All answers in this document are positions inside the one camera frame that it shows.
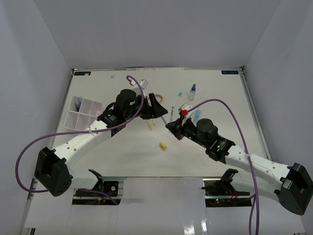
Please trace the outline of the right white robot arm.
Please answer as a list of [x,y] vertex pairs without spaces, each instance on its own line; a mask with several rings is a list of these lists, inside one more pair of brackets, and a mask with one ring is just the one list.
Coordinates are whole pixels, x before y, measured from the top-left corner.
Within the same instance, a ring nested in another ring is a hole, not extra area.
[[187,138],[204,147],[209,158],[237,168],[224,174],[226,179],[221,182],[224,194],[256,193],[296,215],[305,213],[313,197],[313,181],[303,165],[280,164],[255,154],[248,155],[239,145],[219,135],[218,128],[207,118],[197,124],[179,118],[165,127],[178,140]]

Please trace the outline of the grey silver pen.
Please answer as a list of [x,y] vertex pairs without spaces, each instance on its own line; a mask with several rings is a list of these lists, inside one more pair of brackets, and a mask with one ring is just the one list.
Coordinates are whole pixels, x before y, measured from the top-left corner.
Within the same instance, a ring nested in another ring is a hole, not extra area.
[[173,122],[174,108],[171,109],[169,122]]

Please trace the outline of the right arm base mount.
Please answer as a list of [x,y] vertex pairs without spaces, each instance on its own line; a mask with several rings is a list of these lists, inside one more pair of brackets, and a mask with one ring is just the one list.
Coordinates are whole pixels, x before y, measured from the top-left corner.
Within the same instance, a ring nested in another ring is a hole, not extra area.
[[237,191],[232,185],[236,169],[228,169],[221,178],[203,179],[202,190],[207,208],[251,207],[252,194]]

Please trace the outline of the dark blue pen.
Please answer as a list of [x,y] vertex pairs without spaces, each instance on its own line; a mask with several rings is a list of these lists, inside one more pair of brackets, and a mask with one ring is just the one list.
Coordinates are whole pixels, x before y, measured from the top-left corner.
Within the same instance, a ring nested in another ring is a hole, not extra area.
[[79,111],[80,107],[81,107],[81,103],[82,103],[82,98],[78,97],[75,99],[75,106],[76,106],[76,110]]

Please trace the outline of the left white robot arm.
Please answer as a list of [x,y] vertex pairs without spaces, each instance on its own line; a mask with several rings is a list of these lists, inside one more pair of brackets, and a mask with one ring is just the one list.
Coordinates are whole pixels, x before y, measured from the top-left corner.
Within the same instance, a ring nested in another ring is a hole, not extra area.
[[35,168],[36,179],[54,196],[69,188],[87,189],[92,195],[103,191],[102,176],[90,169],[87,173],[75,172],[74,165],[98,144],[110,139],[132,117],[160,118],[168,111],[158,103],[155,95],[138,95],[124,89],[104,112],[88,126],[86,133],[77,135],[53,150],[45,147],[39,152]]

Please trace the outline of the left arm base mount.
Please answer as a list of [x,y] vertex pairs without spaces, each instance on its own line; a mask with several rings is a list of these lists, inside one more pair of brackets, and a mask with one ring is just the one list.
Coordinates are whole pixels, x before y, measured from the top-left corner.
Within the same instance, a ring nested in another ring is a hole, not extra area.
[[98,205],[98,206],[118,206],[121,201],[119,193],[119,181],[106,181],[102,175],[93,169],[89,169],[97,179],[97,183],[92,189],[76,190],[73,196],[73,205]]

